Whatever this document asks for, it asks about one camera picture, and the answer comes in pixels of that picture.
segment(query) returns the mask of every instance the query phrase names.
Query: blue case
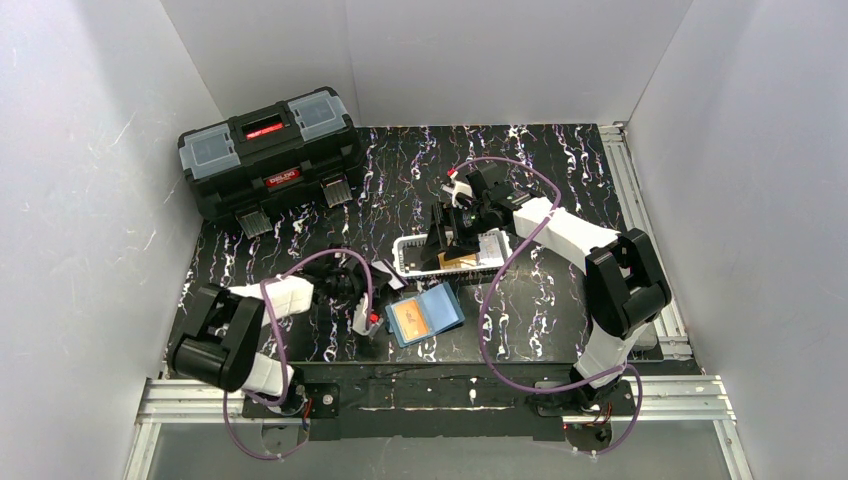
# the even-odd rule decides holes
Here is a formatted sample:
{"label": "blue case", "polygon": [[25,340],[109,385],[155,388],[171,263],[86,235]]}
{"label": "blue case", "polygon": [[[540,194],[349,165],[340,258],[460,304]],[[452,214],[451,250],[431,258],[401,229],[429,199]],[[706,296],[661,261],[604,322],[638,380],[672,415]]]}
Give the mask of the blue case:
{"label": "blue case", "polygon": [[[424,322],[430,328],[430,333],[414,339],[403,337],[403,330],[398,328],[398,318],[395,315],[394,307],[406,302],[418,303],[418,309],[424,317]],[[465,321],[465,315],[459,308],[456,295],[454,295],[453,290],[446,283],[441,283],[418,296],[407,298],[387,306],[386,316],[389,317],[389,324],[401,347],[406,347],[438,335]]]}

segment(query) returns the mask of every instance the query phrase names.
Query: red label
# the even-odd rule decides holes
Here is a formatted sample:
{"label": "red label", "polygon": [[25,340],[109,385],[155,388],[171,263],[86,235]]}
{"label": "red label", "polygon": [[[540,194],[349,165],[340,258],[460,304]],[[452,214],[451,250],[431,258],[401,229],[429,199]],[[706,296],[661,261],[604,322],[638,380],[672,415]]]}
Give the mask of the red label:
{"label": "red label", "polygon": [[290,182],[295,178],[300,176],[300,170],[293,168],[291,170],[286,170],[283,173],[278,173],[273,177],[268,177],[265,179],[265,185],[268,188],[279,187],[280,185]]}
{"label": "red label", "polygon": [[282,123],[275,123],[275,124],[271,125],[270,127],[265,127],[261,130],[256,130],[255,132],[250,132],[247,135],[245,135],[245,137],[248,140],[253,140],[254,138],[265,135],[266,133],[276,132],[277,130],[282,130],[282,129],[283,129]]}

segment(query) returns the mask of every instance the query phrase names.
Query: tabletop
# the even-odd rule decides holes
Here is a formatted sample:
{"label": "tabletop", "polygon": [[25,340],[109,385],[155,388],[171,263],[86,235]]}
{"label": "tabletop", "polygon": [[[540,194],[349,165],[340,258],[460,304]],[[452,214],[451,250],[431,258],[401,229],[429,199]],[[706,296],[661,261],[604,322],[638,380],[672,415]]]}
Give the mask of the tabletop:
{"label": "tabletop", "polygon": [[[359,133],[367,149],[367,173],[353,201],[327,208],[323,199],[316,199],[272,219],[273,232],[252,239],[203,224],[175,325],[202,284],[259,282],[330,244],[349,245],[368,260],[391,260],[396,238],[427,232],[429,206],[440,198],[444,172],[468,158],[520,160],[560,187],[562,206],[569,212],[604,227],[625,228],[596,125],[361,128]],[[510,177],[525,187],[547,188],[518,168],[510,170]],[[517,238],[510,241],[517,246]],[[454,283],[465,323],[406,348],[385,329],[373,338],[353,333],[352,304],[316,305],[282,320],[288,359],[480,363],[477,316],[488,280],[471,277]],[[424,288],[432,283],[424,282]],[[487,316],[484,334],[493,358],[575,363],[589,333],[582,283],[580,270],[552,251],[539,245],[525,250],[500,282]],[[277,357],[268,326],[262,331],[260,351]],[[662,358],[659,348],[639,354],[653,357]]]}

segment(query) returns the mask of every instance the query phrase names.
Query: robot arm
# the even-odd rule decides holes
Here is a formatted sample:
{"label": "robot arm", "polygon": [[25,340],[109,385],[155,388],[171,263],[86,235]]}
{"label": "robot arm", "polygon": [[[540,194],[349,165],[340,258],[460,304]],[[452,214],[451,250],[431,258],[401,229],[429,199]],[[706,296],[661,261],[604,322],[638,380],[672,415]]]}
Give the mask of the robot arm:
{"label": "robot arm", "polygon": [[[379,330],[382,319],[366,318],[366,282],[357,262],[326,256],[290,275],[269,283],[266,293],[279,320],[308,311],[314,301],[325,297],[357,300],[352,329],[363,336]],[[373,297],[382,302],[389,290],[405,282],[384,261],[369,265],[374,280]],[[238,389],[285,396],[280,362],[256,353],[260,330],[271,318],[263,301],[260,284],[223,288],[201,287],[186,318],[179,326],[167,355],[171,371],[234,392]],[[288,378],[295,371],[286,365]]]}
{"label": "robot arm", "polygon": [[[422,256],[444,251],[450,259],[473,253],[474,237],[491,228],[506,229],[526,238],[551,215],[549,200],[515,188],[509,182],[490,183],[479,170],[466,176],[467,183],[456,181],[455,172],[450,176],[453,185],[445,190],[451,193],[451,202],[434,207],[433,211],[434,217],[442,219],[443,226],[453,230],[455,240],[448,243],[434,221],[428,238],[430,248]],[[624,365],[636,340],[671,302],[668,282],[648,235],[638,229],[621,233],[603,228],[560,207],[534,240],[586,275],[592,333],[571,371],[571,381]],[[426,264],[429,258],[422,260]],[[578,402],[584,405],[596,402],[619,377],[620,374],[611,374],[592,381],[578,390]]]}

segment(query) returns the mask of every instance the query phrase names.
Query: toolbox lid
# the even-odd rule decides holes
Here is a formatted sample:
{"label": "toolbox lid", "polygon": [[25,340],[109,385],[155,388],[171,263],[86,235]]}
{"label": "toolbox lid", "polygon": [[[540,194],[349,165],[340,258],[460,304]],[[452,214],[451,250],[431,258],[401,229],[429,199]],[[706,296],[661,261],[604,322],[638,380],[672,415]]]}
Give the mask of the toolbox lid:
{"label": "toolbox lid", "polygon": [[342,99],[327,91],[293,100],[289,102],[289,110],[305,142],[345,128],[342,115],[347,114],[347,110]]}
{"label": "toolbox lid", "polygon": [[195,180],[241,165],[226,123],[186,135],[183,142],[180,162]]}

